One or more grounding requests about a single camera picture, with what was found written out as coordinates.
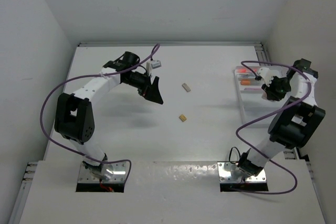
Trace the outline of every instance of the small block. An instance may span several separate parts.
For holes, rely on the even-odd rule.
[[[189,88],[189,86],[186,84],[186,83],[184,83],[184,84],[182,84],[182,87],[185,89],[185,91],[187,91],[187,92],[190,92],[191,91],[191,89]]]
[[[187,120],[187,118],[184,116],[184,114],[180,115],[178,117],[182,122],[184,122],[185,120]]]

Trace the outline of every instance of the white table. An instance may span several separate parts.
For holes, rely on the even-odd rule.
[[[125,51],[143,59],[151,47],[79,47],[68,78],[98,73]],[[247,150],[235,136],[241,119],[233,70],[242,60],[257,59],[253,46],[162,46],[154,58],[162,63],[154,74],[160,77],[164,105],[144,100],[124,84],[93,108],[94,134],[109,159],[134,162],[125,193],[76,193],[81,157],[50,144],[21,223],[323,223],[305,163],[286,161],[283,154],[276,160],[299,179],[292,194],[219,192],[216,161],[226,160],[232,146]],[[65,92],[87,81],[69,83]],[[184,82],[191,92],[181,87]],[[180,114],[187,121],[182,123]],[[242,136],[257,144],[266,133],[246,129]],[[72,147],[58,133],[52,137]],[[271,191],[293,184],[272,165],[266,174]]]

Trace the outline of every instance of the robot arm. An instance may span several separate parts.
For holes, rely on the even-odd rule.
[[[129,71],[107,76],[107,74],[130,68],[139,61],[140,58],[137,55],[125,52],[117,60],[109,61],[103,66],[100,72],[101,77],[93,78],[72,94],[61,94],[57,101],[55,131],[59,132],[63,138],[70,140],[76,149],[86,156],[106,161],[106,154],[99,148],[98,141],[93,136],[95,121],[92,106],[121,83],[136,87],[139,95],[146,100],[163,104],[159,92],[159,77],[155,77],[152,83],[150,75],[152,69],[161,66],[159,61],[150,61],[147,64],[146,73]],[[105,176],[108,165],[86,157],[83,158],[83,162],[98,178],[108,179]]]
[[[268,128],[268,136],[256,146],[268,158],[260,155],[254,149],[249,149],[241,155],[237,167],[245,177],[257,176],[266,163],[283,152],[285,148],[301,148],[309,141],[310,137],[325,116],[325,110],[319,108],[314,98],[314,84],[318,73],[310,69],[310,61],[301,59],[294,63],[294,67],[302,71],[311,82],[311,93],[301,103],[278,113]],[[307,81],[293,70],[287,72],[286,77],[275,76],[272,70],[266,67],[258,70],[258,75],[264,80],[262,89],[264,97],[270,101],[280,101],[287,92],[292,92],[284,106],[300,98],[308,91]]]

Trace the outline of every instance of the metal bracket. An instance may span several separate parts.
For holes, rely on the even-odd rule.
[[[230,162],[217,162],[217,164],[221,191],[235,191],[235,189],[268,191],[265,170],[262,170],[258,176],[245,178],[236,164]]]
[[[115,193],[123,193],[126,178],[126,163],[120,162],[111,164],[111,167],[113,170],[111,172],[113,173],[113,176],[109,181],[102,181],[102,185],[104,185],[104,187],[111,187],[113,189],[113,192]],[[105,192],[106,190],[100,187],[99,179],[94,177],[89,169],[85,169],[84,164],[81,164],[78,174],[76,191]]]

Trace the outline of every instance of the wall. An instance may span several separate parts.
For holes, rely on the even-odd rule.
[[[312,162],[328,223],[336,223],[336,0],[288,0],[267,47],[274,62],[293,63],[305,58],[319,72],[315,98],[327,115],[304,151]]]
[[[39,110],[66,78],[73,48],[44,0],[0,0],[0,17],[0,223],[7,223],[27,162],[43,158]]]
[[[260,41],[286,0],[46,0],[69,39]]]

